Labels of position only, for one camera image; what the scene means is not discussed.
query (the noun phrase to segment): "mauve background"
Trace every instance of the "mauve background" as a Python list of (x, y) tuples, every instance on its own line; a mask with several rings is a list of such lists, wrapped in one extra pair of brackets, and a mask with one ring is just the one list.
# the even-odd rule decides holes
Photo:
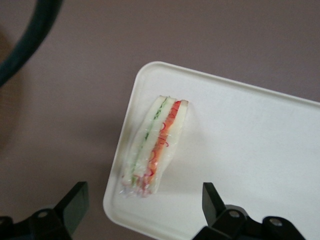
[[(0, 61), (34, 6), (0, 1)], [(112, 223), (102, 205), (139, 69), (164, 61), (320, 102), (319, 13), (318, 0), (65, 0), (0, 89), (0, 216), (21, 221), (88, 181), (75, 240), (150, 239)]]

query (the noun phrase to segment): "white tray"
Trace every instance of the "white tray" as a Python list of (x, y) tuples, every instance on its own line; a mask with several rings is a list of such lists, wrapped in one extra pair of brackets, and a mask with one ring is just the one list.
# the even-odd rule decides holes
[[(124, 198), (121, 167), (159, 95), (189, 101), (175, 156), (158, 193)], [(320, 237), (320, 103), (151, 62), (137, 74), (103, 199), (115, 223), (163, 240), (189, 240), (206, 225), (202, 184), (256, 221), (280, 216)]]

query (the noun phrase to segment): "plastic wrap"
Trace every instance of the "plastic wrap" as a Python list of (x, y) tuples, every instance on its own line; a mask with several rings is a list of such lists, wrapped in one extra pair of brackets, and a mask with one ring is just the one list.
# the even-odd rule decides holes
[(123, 163), (126, 196), (156, 193), (172, 160), (187, 112), (188, 101), (159, 96), (134, 136)]

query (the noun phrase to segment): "black bracket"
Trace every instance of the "black bracket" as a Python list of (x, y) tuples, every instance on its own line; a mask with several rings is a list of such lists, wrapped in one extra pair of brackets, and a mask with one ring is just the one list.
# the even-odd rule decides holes
[(202, 210), (208, 226), (193, 240), (306, 240), (282, 217), (267, 216), (259, 223), (243, 208), (225, 205), (211, 182), (203, 183)]
[(78, 182), (53, 209), (15, 224), (11, 217), (0, 216), (0, 240), (71, 240), (88, 208), (88, 183)]

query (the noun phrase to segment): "black plastic part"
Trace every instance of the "black plastic part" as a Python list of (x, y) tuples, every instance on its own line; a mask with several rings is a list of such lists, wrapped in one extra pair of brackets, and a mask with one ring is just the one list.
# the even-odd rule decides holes
[(0, 236), (8, 236), (13, 230), (14, 223), (9, 216), (0, 216)]
[[(231, 213), (237, 213), (237, 217), (233, 217)], [(230, 239), (236, 239), (242, 233), (246, 220), (247, 218), (242, 212), (228, 209), (219, 216), (212, 228), (224, 233)]]
[(71, 240), (65, 226), (53, 209), (42, 209), (29, 218), (31, 236), (34, 240)]
[[(272, 224), (271, 220), (277, 220), (280, 223), (280, 225)], [(305, 238), (296, 229), (296, 227), (290, 221), (282, 217), (265, 217), (262, 221), (262, 228), (266, 235), (271, 236), (274, 240), (305, 240)]]
[(53, 26), (63, 0), (38, 0), (32, 19), (10, 55), (0, 64), (0, 87), (34, 54)]
[(193, 240), (231, 240), (231, 238), (225, 235), (223, 232), (218, 232), (211, 227), (205, 226), (193, 238)]
[(262, 224), (238, 206), (225, 205), (211, 182), (203, 183), (202, 210), (208, 226), (194, 240), (305, 240), (288, 220), (268, 216)]
[(74, 233), (89, 208), (88, 183), (78, 182), (54, 207), (70, 235)]
[(202, 187), (202, 211), (208, 226), (212, 226), (217, 217), (226, 210), (226, 205), (211, 182), (204, 182)]
[(0, 216), (0, 240), (71, 240), (88, 208), (88, 184), (78, 182), (54, 209), (39, 210), (15, 224)]

